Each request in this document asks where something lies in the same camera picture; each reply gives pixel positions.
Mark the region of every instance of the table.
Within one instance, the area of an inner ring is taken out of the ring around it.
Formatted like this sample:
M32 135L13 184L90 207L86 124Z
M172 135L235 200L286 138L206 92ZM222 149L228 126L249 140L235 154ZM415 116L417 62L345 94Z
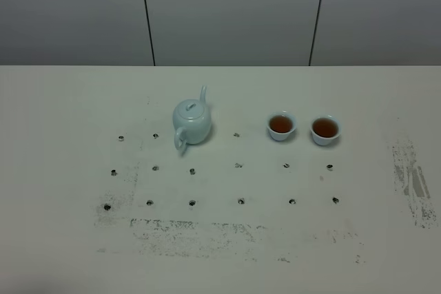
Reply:
M180 157L172 111L202 84L213 130ZM438 293L440 87L440 67L0 67L0 288Z

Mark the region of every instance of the teapot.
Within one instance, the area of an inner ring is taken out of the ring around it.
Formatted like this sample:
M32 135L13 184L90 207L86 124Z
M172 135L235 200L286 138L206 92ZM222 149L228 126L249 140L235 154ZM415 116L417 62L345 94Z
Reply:
M180 102L173 111L173 126L176 130L174 146L180 152L187 144L194 145L207 138L212 128L212 115L205 103L207 86L202 86L199 100L187 99Z

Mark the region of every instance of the cup of tea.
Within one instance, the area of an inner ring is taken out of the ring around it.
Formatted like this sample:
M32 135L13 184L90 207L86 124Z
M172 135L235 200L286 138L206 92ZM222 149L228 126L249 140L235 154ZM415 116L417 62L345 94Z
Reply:
M268 117L267 127L271 138L282 141L296 130L296 118L286 111L276 112Z
M341 134L341 125L330 115L319 116L311 123L312 139L317 145L326 146Z

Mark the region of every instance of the tea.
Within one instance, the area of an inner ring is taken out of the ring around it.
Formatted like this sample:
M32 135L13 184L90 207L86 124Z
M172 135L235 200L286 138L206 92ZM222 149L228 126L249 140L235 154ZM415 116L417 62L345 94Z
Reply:
M269 127L279 134L286 134L291 131L292 122L286 116L275 116L270 120Z
M338 133L338 126L333 120L319 118L312 125L313 131L323 138L332 138Z

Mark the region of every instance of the teapot lid knob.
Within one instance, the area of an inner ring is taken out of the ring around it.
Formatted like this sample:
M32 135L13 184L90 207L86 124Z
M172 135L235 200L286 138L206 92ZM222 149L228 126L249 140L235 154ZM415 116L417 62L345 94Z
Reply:
M204 114L205 106L198 100L185 100L178 105L178 114L186 120L195 120Z

